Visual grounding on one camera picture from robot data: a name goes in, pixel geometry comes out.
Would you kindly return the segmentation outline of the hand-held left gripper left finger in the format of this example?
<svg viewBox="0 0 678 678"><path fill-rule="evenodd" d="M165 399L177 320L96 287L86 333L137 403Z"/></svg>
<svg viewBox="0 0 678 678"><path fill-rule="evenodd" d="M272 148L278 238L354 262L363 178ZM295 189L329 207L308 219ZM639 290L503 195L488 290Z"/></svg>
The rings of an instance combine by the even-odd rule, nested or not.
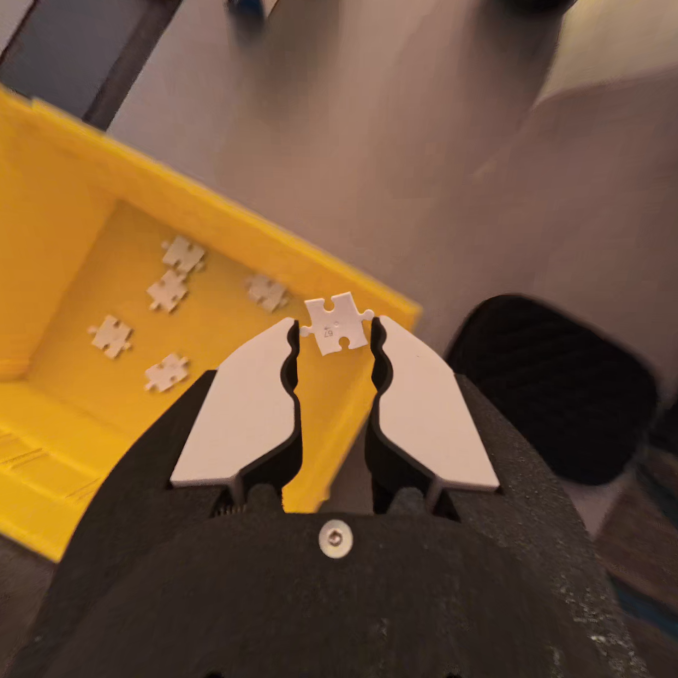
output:
<svg viewBox="0 0 678 678"><path fill-rule="evenodd" d="M282 492L302 465L299 352L299 323L286 317L219 365L170 476L173 487L248 494L268 484Z"/></svg>

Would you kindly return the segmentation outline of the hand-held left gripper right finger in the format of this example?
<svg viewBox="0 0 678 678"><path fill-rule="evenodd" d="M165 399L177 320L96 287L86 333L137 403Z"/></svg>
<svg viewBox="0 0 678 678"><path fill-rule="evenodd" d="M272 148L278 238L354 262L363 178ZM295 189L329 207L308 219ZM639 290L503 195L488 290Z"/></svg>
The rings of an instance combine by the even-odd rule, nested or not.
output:
<svg viewBox="0 0 678 678"><path fill-rule="evenodd" d="M376 388L367 466L386 493L416 488L426 501L447 489L495 492L500 481L452 368L392 318L371 323Z"/></svg>

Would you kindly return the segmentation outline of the white puzzle piece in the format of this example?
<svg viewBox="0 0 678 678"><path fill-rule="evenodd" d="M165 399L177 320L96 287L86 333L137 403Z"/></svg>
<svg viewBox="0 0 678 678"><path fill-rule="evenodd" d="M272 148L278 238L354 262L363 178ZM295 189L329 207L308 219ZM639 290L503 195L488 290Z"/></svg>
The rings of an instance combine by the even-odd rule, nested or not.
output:
<svg viewBox="0 0 678 678"><path fill-rule="evenodd" d="M151 299L149 310L173 313L188 293L188 288L184 284L185 280L185 275L172 269L166 270L158 281L147 288L147 294Z"/></svg>
<svg viewBox="0 0 678 678"><path fill-rule="evenodd" d="M163 264L179 275L187 276L195 270L201 270L205 265L206 250L181 235L177 235L171 242L162 242L161 248L164 252Z"/></svg>
<svg viewBox="0 0 678 678"><path fill-rule="evenodd" d="M255 274L248 277L245 286L250 301L267 313L281 310L289 302L287 289L265 275Z"/></svg>
<svg viewBox="0 0 678 678"><path fill-rule="evenodd" d="M133 328L112 315L106 315L99 326L89 326L87 333L91 336L91 345L111 360L131 349Z"/></svg>
<svg viewBox="0 0 678 678"><path fill-rule="evenodd" d="M144 371L146 383L145 391L163 393L175 384L182 382L189 376L190 360L177 353L170 353L159 363L150 366Z"/></svg>
<svg viewBox="0 0 678 678"><path fill-rule="evenodd" d="M310 326L302 326L300 336L313 335L322 357L341 352L342 339L348 340L349 350L368 345L363 323L375 318L374 311L358 311L351 292L334 295L330 300L333 303L331 310L325 308L325 300L322 298L304 301Z"/></svg>

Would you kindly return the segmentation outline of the yellow plastic bin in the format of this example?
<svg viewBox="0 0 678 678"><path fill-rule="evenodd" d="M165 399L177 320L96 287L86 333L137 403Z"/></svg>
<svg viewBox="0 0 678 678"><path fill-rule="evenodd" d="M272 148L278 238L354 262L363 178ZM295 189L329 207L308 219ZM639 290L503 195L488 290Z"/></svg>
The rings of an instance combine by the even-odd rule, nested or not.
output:
<svg viewBox="0 0 678 678"><path fill-rule="evenodd" d="M149 310L161 243L206 250L173 313ZM262 274L287 289L267 313ZM41 102L1 89L1 534L58 563L131 445L207 370L304 301L351 292L408 330L415 302L259 216ZM106 315L133 328L115 360L91 345ZM144 371L190 360L171 389Z"/></svg>

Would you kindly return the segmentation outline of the black wrist rest pad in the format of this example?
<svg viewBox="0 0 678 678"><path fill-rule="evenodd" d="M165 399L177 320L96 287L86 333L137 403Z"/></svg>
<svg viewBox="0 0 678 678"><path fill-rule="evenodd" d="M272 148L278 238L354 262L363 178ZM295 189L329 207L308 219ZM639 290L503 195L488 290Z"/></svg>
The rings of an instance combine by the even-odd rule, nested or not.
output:
<svg viewBox="0 0 678 678"><path fill-rule="evenodd" d="M474 384L556 476L622 475L658 408L649 368L554 307L503 294L470 312L444 359Z"/></svg>

